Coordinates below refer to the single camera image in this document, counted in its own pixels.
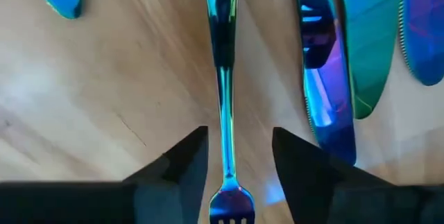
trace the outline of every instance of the light wood surface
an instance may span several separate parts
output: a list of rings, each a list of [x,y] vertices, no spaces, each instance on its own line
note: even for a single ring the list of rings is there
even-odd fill
[[[205,0],[85,0],[74,21],[43,0],[0,0],[0,179],[121,180],[210,127],[200,223],[222,181]],[[239,0],[235,138],[257,223],[289,223],[271,132],[314,141],[294,0]],[[396,184],[444,182],[444,83],[424,87],[396,48],[375,112],[356,121],[359,167]]]

